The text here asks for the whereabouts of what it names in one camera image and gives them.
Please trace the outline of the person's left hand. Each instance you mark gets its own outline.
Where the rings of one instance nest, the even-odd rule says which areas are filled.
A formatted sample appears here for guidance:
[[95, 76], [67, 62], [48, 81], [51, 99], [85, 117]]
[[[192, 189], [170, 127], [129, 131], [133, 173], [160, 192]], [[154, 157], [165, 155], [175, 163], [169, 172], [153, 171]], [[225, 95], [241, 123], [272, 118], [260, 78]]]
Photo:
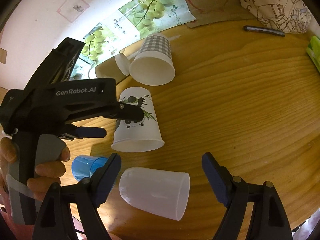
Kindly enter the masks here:
[[[69, 148], [61, 151], [59, 159], [45, 162], [35, 167], [36, 178], [27, 181], [27, 187], [33, 193], [36, 200], [42, 201], [53, 183], [60, 184], [60, 178], [65, 174], [66, 167], [63, 162], [70, 160]], [[1, 196], [8, 194], [7, 172], [8, 164], [13, 164], [17, 159], [16, 145], [7, 137], [1, 139]]]

